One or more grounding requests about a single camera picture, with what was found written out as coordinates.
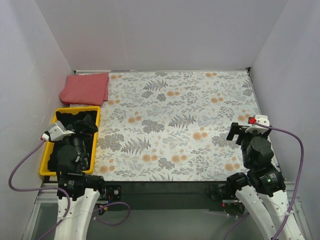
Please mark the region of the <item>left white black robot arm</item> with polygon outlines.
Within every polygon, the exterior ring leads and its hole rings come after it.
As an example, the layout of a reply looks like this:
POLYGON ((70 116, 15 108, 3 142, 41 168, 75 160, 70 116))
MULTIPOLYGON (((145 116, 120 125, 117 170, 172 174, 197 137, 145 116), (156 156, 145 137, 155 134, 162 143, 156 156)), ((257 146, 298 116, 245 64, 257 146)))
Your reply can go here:
POLYGON ((71 122, 67 128, 70 135, 62 141, 56 154, 58 187, 58 226, 56 240, 84 240, 87 237, 94 206, 106 196, 101 176, 85 173, 89 166, 92 146, 86 146, 98 131, 90 114, 71 122))

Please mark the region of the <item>salmon pink t shirt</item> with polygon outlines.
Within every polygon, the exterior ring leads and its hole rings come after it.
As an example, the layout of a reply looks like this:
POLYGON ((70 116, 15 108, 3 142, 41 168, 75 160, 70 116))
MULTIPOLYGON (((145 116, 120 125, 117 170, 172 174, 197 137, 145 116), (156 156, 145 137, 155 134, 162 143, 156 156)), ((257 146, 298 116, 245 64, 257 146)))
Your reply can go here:
POLYGON ((59 99, 66 105, 102 106, 108 101, 109 74, 69 75, 59 99))

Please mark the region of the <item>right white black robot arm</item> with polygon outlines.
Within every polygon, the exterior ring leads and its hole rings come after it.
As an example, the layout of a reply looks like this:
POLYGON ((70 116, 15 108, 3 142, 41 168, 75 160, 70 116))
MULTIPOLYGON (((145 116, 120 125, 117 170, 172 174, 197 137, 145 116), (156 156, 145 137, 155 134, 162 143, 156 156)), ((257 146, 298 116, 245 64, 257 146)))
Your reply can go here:
POLYGON ((226 179, 226 192, 245 206, 265 240, 302 240, 304 236, 293 214, 297 196, 294 189, 288 198, 283 175, 272 164, 274 152, 268 136, 274 128, 266 116, 251 117, 249 125, 233 122, 226 137, 242 152, 247 173, 239 172, 226 179))

